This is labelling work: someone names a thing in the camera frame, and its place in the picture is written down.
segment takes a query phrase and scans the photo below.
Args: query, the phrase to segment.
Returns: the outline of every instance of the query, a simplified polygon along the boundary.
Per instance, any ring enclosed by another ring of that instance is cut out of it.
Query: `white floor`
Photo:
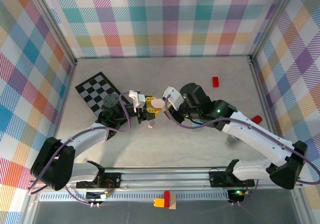
[[[246,57],[87,59],[78,62],[58,138],[72,136],[95,122],[96,116],[75,86],[100,71],[121,92],[140,90],[156,97],[161,97],[168,86],[179,90],[195,82],[211,100],[226,100],[247,117],[260,115],[265,120]],[[213,76],[219,77],[219,88],[212,87]],[[163,115],[153,129],[148,128],[147,121],[141,125],[137,122],[132,120],[129,133],[118,133],[95,145],[76,162],[93,160],[104,167],[226,166],[232,159],[263,158],[242,141],[229,146],[226,134],[212,128],[183,129]]]

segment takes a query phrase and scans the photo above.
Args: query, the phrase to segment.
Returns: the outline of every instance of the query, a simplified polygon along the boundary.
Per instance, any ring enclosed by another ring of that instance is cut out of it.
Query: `cable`
[[[197,124],[197,125],[202,125],[203,123],[200,123],[200,122],[196,122],[194,120],[192,120],[191,118],[187,118],[189,121],[191,121],[192,123],[194,124]]]
[[[247,180],[245,180],[245,185],[246,185],[246,190],[245,190],[245,192],[247,192],[248,191],[248,188],[249,188],[249,183],[248,183],[248,181]]]
[[[258,184],[259,184],[259,180],[256,180],[256,184],[254,186],[255,188],[254,188],[253,192],[251,193],[251,195],[247,199],[241,201],[240,203],[246,203],[248,200],[250,200],[252,198],[252,196],[255,194],[255,192],[258,188]]]
[[[169,107],[168,107],[168,101],[169,101],[169,98],[170,98],[171,95],[168,95],[167,98],[165,99],[165,102],[164,102],[164,107],[166,109],[166,112],[169,116],[169,118],[175,123],[177,124],[178,126],[182,127],[182,128],[185,128],[185,129],[198,129],[198,128],[202,128],[202,127],[205,127],[205,126],[209,126],[209,125],[212,125],[216,122],[219,122],[219,121],[231,121],[231,122],[235,122],[235,123],[239,123],[241,125],[244,125],[246,127],[251,127],[251,129],[255,130],[256,132],[260,133],[261,135],[263,135],[265,138],[269,139],[270,141],[274,141],[276,142],[279,146],[281,146],[281,148],[285,149],[285,150],[288,150],[290,151],[291,153],[299,156],[301,159],[303,159],[306,163],[308,163],[318,174],[319,176],[319,180],[318,181],[314,181],[314,182],[310,182],[310,181],[304,181],[304,180],[297,180],[297,182],[299,183],[302,183],[302,184],[308,184],[308,185],[318,185],[320,184],[320,170],[316,167],[316,165],[314,165],[308,158],[306,158],[305,156],[301,155],[299,152],[295,151],[295,150],[292,150],[291,148],[287,147],[286,145],[282,144],[279,140],[277,140],[276,138],[273,138],[271,136],[269,136],[267,133],[263,132],[262,130],[256,128],[255,126],[252,126],[242,120],[237,120],[237,119],[234,119],[234,118],[219,118],[219,119],[215,119],[215,120],[212,120],[212,121],[209,121],[205,124],[202,124],[202,125],[198,125],[198,126],[186,126],[186,125],[182,125],[180,124],[179,122],[177,122],[174,117],[171,115],[170,111],[169,111]]]
[[[217,167],[212,167],[212,168],[210,168],[208,172],[210,172],[212,169],[216,169],[218,172],[220,172]]]
[[[83,130],[77,134],[75,134],[73,137],[71,137],[69,140],[67,140],[65,143],[63,143],[56,151],[55,153],[52,155],[52,157],[50,158],[50,160],[47,162],[47,164],[45,165],[45,167],[43,168],[43,170],[40,172],[40,174],[37,176],[37,178],[34,180],[34,182],[32,183],[29,191],[28,191],[28,194],[29,195],[33,195],[33,194],[36,194],[38,193],[39,191],[43,190],[44,188],[47,187],[47,185],[41,187],[40,189],[36,190],[36,191],[32,191],[32,189],[35,187],[35,185],[37,184],[37,182],[41,179],[41,177],[44,175],[44,173],[48,170],[48,168],[50,167],[51,163],[53,162],[53,160],[55,159],[55,157],[59,154],[59,152],[66,146],[68,145],[70,142],[72,142],[74,139],[76,139],[77,137],[83,135],[83,134],[86,134],[90,131],[94,131],[94,130],[101,130],[101,129],[106,129],[106,130],[112,130],[112,131],[115,131],[115,132],[128,132],[130,129],[131,129],[131,122],[130,122],[130,117],[129,117],[129,114],[125,108],[125,105],[122,103],[121,101],[121,98],[123,95],[126,95],[126,94],[129,94],[129,92],[125,92],[125,93],[122,93],[119,95],[119,100],[120,100],[120,104],[121,104],[121,107],[123,108],[123,111],[125,112],[125,116],[126,116],[126,119],[128,120],[128,129],[127,130],[118,130],[118,129],[114,129],[114,128],[111,128],[111,127],[106,127],[106,126],[100,126],[100,127],[94,127],[94,128],[91,128],[91,129],[87,129],[87,130]],[[71,192],[68,190],[68,188],[66,187],[67,189],[67,192],[74,198],[74,199],[77,199],[78,201],[80,201],[81,203],[85,202],[85,201],[82,201],[80,199],[78,199],[77,197],[75,197],[74,195],[71,194]]]

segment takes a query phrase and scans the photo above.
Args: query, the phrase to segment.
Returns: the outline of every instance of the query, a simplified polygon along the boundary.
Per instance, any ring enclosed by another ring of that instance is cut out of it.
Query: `wire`
[[[125,92],[125,93],[122,93],[119,95],[119,100],[122,100],[122,96],[123,95],[126,95],[126,94],[129,94],[129,92]],[[77,137],[83,135],[83,134],[86,134],[88,132],[91,132],[91,131],[94,131],[94,130],[112,130],[112,131],[115,131],[115,132],[128,132],[130,129],[131,129],[131,122],[130,122],[130,117],[129,117],[129,114],[125,108],[125,105],[122,103],[122,101],[120,101],[120,104],[121,104],[121,107],[123,108],[123,111],[125,112],[125,116],[126,116],[126,119],[128,120],[128,128],[127,130],[118,130],[118,129],[114,129],[114,128],[111,128],[111,127],[107,127],[107,126],[99,126],[99,127],[94,127],[94,128],[91,128],[91,129],[87,129],[87,130],[83,130],[77,134],[75,134],[73,137],[71,137],[69,140],[67,140],[65,143],[63,143],[56,151],[55,153],[52,155],[52,157],[50,158],[50,160],[47,162],[47,164],[45,165],[45,167],[43,168],[43,170],[40,172],[40,174],[37,176],[37,178],[34,180],[34,182],[32,183],[29,191],[28,191],[28,194],[29,195],[33,195],[33,194],[36,194],[38,193],[39,191],[43,190],[44,188],[47,187],[47,185],[41,187],[40,189],[36,190],[36,191],[32,191],[33,188],[35,187],[35,185],[37,184],[37,182],[41,179],[41,177],[44,175],[44,173],[48,170],[48,168],[50,167],[51,163],[53,162],[53,160],[55,159],[55,157],[59,154],[59,152],[66,146],[68,145],[70,142],[72,142],[74,139],[76,139]],[[70,191],[69,189],[67,188],[66,186],[66,190],[67,192],[76,200],[78,200],[79,202],[81,203],[85,203],[85,204],[88,204],[87,202],[83,201],[83,200],[80,200],[78,199],[77,197],[75,197]]]
[[[197,125],[202,125],[203,123],[200,122],[196,122],[194,120],[192,120],[191,118],[187,118],[188,120],[190,120],[192,123],[197,124]]]
[[[255,194],[255,192],[258,188],[258,185],[259,185],[259,180],[256,180],[256,184],[254,186],[255,188],[254,188],[253,192],[251,193],[251,195],[247,199],[241,201],[240,203],[246,203],[248,200],[250,200],[252,198],[252,196]]]
[[[248,181],[247,180],[245,180],[245,185],[246,185],[246,190],[245,190],[245,192],[247,192],[248,191],[248,188],[249,188],[249,183],[248,183]]]
[[[106,179],[105,180],[105,182],[107,182],[108,183],[108,186],[109,186],[109,191],[108,190],[105,190],[105,191],[103,191],[103,192],[100,192],[99,194],[95,194],[95,193],[91,193],[91,192],[87,192],[87,194],[90,194],[90,195],[92,195],[92,197],[90,197],[90,199],[95,199],[95,198],[97,198],[97,197],[99,197],[99,196],[101,196],[101,195],[103,195],[103,194],[106,194],[106,193],[110,193],[110,195],[112,195],[112,191],[115,189],[115,184],[114,184],[114,181],[113,180],[111,180],[111,179]]]
[[[301,159],[303,159],[306,163],[308,163],[318,174],[319,176],[319,180],[318,181],[304,181],[304,180],[297,180],[297,182],[302,183],[302,184],[308,184],[308,185],[318,185],[320,184],[320,170],[316,167],[316,165],[314,165],[308,158],[306,158],[304,155],[301,155],[299,152],[292,150],[291,148],[287,147],[286,145],[282,144],[279,140],[277,140],[276,138],[273,138],[272,136],[269,136],[267,133],[263,132],[262,130],[256,128],[255,126],[252,126],[242,120],[238,120],[238,119],[234,119],[234,118],[219,118],[219,119],[215,119],[212,121],[209,121],[205,124],[202,125],[198,125],[198,126],[186,126],[186,125],[182,125],[179,122],[177,122],[174,117],[171,115],[170,111],[169,111],[169,107],[168,107],[168,101],[171,95],[168,95],[167,98],[165,99],[164,102],[164,107],[166,109],[167,115],[169,116],[169,118],[178,126],[185,128],[185,129],[199,129],[205,126],[209,126],[212,125],[216,122],[219,121],[231,121],[231,122],[235,122],[235,123],[239,123],[241,125],[244,125],[246,127],[250,127],[252,130],[255,130],[256,132],[258,132],[259,134],[263,135],[265,138],[269,139],[270,141],[274,141],[277,145],[279,145],[281,148],[290,151],[291,153],[297,155],[298,157],[300,157]]]
[[[220,172],[217,167],[212,167],[212,168],[210,168],[208,172],[210,172],[212,169],[216,169],[216,170],[218,170],[218,172]]]

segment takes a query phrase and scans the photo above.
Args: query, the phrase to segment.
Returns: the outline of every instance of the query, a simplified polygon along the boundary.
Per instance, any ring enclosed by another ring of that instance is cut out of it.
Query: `small red object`
[[[219,87],[219,79],[218,77],[212,77],[212,86]]]
[[[251,121],[259,125],[262,122],[262,117],[259,115],[256,115],[254,118],[251,119]]]
[[[164,201],[165,204],[164,204],[163,207],[169,208],[169,206],[170,206],[170,192],[166,190],[166,191],[164,192],[164,196],[165,196],[165,197],[164,197],[164,198],[165,198],[165,199],[164,199],[164,200],[165,200],[165,201]]]

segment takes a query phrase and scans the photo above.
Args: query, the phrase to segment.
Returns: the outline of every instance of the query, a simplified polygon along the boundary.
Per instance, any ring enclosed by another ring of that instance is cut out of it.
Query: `yellow lego brick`
[[[162,109],[152,107],[151,101],[154,99],[156,99],[156,97],[146,97],[145,103],[146,103],[147,111],[149,113],[154,113],[155,118],[157,118]]]
[[[156,199],[154,199],[155,201],[154,201],[154,206],[155,207],[164,207],[165,206],[165,204],[164,204],[164,200],[165,199],[163,199],[163,198],[156,198]]]

